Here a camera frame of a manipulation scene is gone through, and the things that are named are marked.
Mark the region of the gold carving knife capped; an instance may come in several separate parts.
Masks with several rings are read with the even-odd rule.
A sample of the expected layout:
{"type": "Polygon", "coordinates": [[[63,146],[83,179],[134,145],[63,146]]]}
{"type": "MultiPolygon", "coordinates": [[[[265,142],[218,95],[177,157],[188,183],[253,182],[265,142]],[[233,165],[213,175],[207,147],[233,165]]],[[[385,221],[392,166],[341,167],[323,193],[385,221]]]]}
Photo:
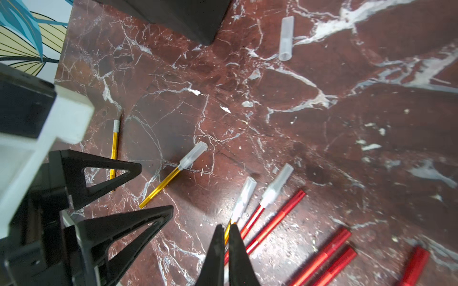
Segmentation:
{"type": "Polygon", "coordinates": [[[230,226],[233,224],[237,224],[239,219],[242,217],[242,214],[244,214],[246,208],[248,207],[248,203],[254,193],[256,185],[257,185],[257,182],[254,180],[254,178],[250,176],[247,177],[243,185],[242,192],[236,201],[231,218],[224,232],[224,244],[225,245],[229,241],[230,226]]]}

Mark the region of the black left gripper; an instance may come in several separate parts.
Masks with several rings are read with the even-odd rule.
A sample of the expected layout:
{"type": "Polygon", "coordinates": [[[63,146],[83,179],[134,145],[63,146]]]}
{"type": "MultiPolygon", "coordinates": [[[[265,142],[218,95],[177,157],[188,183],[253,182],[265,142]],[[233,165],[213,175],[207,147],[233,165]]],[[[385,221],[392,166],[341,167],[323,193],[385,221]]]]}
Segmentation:
{"type": "Polygon", "coordinates": [[[3,286],[115,286],[161,229],[173,206],[73,220],[75,210],[136,178],[142,165],[75,150],[48,155],[1,239],[3,286]],[[109,257],[113,243],[145,227],[109,257]]]}

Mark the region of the translucent white knife cap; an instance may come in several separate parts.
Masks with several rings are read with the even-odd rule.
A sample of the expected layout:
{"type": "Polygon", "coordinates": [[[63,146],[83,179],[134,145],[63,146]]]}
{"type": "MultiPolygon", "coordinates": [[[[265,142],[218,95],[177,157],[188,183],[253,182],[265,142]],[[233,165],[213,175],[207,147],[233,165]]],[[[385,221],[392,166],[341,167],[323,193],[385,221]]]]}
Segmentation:
{"type": "Polygon", "coordinates": [[[281,21],[279,60],[288,61],[292,58],[294,16],[285,17],[281,21]]]}

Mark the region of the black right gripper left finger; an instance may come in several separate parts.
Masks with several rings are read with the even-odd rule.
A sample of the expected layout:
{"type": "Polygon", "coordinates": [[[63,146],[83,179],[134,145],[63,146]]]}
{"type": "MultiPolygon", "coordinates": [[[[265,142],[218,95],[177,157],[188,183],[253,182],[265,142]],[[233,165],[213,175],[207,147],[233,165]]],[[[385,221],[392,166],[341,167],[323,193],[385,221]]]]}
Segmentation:
{"type": "Polygon", "coordinates": [[[195,286],[224,285],[224,228],[217,225],[195,286]]]}

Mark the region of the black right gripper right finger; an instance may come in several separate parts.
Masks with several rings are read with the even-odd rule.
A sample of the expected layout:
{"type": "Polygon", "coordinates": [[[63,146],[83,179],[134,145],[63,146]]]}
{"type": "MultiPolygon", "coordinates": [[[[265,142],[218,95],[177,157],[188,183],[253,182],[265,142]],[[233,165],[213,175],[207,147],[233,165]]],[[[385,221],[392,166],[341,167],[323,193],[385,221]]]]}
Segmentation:
{"type": "Polygon", "coordinates": [[[229,283],[231,286],[260,286],[235,224],[230,226],[229,235],[229,283]]]}

